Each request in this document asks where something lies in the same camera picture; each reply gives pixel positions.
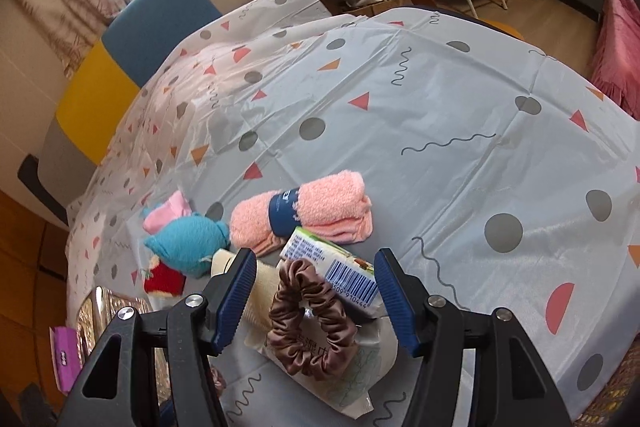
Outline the red christmas sock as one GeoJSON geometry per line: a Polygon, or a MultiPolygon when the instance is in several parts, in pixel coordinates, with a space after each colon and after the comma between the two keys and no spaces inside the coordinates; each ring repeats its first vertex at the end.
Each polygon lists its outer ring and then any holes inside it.
{"type": "Polygon", "coordinates": [[[148,295],[180,297],[184,285],[186,277],[181,272],[169,268],[157,255],[151,257],[143,282],[143,289],[148,295]]]}

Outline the pink scrunchie light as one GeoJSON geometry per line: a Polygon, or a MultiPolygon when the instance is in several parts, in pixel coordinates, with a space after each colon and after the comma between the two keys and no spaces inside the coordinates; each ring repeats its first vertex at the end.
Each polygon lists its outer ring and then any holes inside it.
{"type": "Polygon", "coordinates": [[[222,376],[221,371],[217,369],[217,367],[215,366],[210,367],[210,373],[212,374],[212,380],[214,383],[216,396],[220,398],[227,388],[226,380],[222,376]]]}

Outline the white plastic packet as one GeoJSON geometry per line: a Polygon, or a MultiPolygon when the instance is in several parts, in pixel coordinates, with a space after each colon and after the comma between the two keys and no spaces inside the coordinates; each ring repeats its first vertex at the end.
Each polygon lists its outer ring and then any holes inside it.
{"type": "MultiPolygon", "coordinates": [[[[326,351],[326,335],[317,321],[308,317],[303,319],[302,335],[306,350],[314,355],[326,351]]],[[[266,332],[248,325],[244,345],[265,355],[279,367],[284,376],[292,378],[311,395],[332,407],[334,411],[352,419],[360,418],[373,411],[369,390],[393,367],[397,357],[398,341],[393,333],[388,317],[358,326],[355,337],[357,352],[340,377],[330,377],[326,381],[316,381],[314,377],[298,373],[288,375],[282,363],[268,346],[266,332]]]]}

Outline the blue plush toy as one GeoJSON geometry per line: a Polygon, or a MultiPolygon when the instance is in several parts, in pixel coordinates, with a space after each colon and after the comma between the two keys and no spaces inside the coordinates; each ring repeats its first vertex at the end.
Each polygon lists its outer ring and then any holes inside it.
{"type": "Polygon", "coordinates": [[[224,221],[195,212],[181,191],[143,211],[143,244],[164,265],[186,277],[199,279],[210,271],[214,254],[230,245],[224,221]]]}

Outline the beige bandage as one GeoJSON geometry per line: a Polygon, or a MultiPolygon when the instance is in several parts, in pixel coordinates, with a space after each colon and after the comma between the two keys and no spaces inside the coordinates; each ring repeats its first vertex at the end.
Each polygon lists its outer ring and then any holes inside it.
{"type": "MultiPolygon", "coordinates": [[[[226,273],[235,258],[235,254],[218,249],[213,255],[210,275],[226,273]]],[[[256,279],[250,297],[247,299],[243,311],[243,317],[249,321],[256,329],[268,332],[271,329],[271,319],[269,312],[272,306],[273,297],[279,286],[279,272],[272,265],[257,261],[256,279]]]]}

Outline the blue tissue pack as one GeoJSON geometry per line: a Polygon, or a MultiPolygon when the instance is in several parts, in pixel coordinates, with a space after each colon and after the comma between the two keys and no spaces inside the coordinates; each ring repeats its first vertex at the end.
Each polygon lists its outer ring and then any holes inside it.
{"type": "Polygon", "coordinates": [[[295,229],[280,257],[282,260],[310,261],[344,303],[366,317],[376,319],[384,314],[383,300],[370,262],[302,228],[295,229]]]}

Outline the brown satin scrunchie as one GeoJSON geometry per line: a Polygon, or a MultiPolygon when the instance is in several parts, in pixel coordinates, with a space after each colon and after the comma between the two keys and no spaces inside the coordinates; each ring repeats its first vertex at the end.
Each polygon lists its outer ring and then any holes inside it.
{"type": "Polygon", "coordinates": [[[286,260],[269,309],[267,343],[288,375],[328,381],[358,351],[357,326],[332,284],[307,259],[286,260]]]}

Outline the pink towel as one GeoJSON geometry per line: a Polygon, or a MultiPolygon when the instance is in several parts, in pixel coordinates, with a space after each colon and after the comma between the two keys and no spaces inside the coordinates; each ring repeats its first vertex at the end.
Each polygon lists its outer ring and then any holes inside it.
{"type": "Polygon", "coordinates": [[[361,174],[343,170],[255,195],[234,207],[229,222],[233,247],[258,256],[281,248],[298,228],[338,245],[367,239],[373,232],[372,202],[361,174]]]}

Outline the ornate gold tissue box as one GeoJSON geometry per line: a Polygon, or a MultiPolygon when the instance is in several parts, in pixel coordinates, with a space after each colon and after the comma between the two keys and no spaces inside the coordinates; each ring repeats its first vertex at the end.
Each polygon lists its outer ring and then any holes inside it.
{"type": "MultiPolygon", "coordinates": [[[[80,365],[84,365],[96,347],[100,336],[117,312],[125,307],[133,307],[139,313],[149,313],[153,309],[144,298],[128,297],[114,293],[111,289],[96,286],[81,303],[76,314],[77,350],[80,365]]],[[[162,349],[154,349],[155,378],[158,404],[170,399],[168,364],[162,349]]]]}

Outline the purple cardboard box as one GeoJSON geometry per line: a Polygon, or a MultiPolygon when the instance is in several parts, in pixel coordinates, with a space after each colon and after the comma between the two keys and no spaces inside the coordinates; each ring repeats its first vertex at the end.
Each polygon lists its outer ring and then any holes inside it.
{"type": "Polygon", "coordinates": [[[56,387],[68,395],[81,372],[77,333],[66,326],[49,329],[51,358],[56,387]]]}

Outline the patterned plastic tablecloth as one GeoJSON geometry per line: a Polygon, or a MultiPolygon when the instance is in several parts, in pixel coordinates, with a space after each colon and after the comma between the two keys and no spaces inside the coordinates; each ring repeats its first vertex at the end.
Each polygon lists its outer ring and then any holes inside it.
{"type": "Polygon", "coordinates": [[[93,288],[141,297],[145,210],[243,200],[345,170],[373,230],[459,307],[511,309],[571,417],[639,328],[639,125],[530,44],[447,14],[332,16],[255,0],[171,43],[70,207],[67,315],[93,288]]]}

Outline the wicker chair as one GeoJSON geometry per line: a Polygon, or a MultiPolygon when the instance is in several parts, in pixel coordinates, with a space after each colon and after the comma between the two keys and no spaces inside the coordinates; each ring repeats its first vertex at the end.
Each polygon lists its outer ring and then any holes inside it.
{"type": "Polygon", "coordinates": [[[575,426],[639,425],[639,345],[634,343],[575,426]]]}

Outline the grey yellow blue sofa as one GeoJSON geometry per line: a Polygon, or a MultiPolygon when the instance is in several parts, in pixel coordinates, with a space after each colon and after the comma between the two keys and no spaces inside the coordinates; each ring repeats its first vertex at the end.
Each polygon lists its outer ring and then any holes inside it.
{"type": "Polygon", "coordinates": [[[122,116],[175,46],[221,17],[210,0],[132,0],[107,27],[67,85],[39,155],[17,178],[66,225],[122,116]]]}

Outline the pink ruffled blanket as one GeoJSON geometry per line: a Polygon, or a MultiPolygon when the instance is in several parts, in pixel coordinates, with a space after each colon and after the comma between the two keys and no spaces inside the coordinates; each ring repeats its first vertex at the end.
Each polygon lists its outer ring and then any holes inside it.
{"type": "Polygon", "coordinates": [[[634,0],[604,0],[591,83],[639,119],[639,8],[634,0]]]}

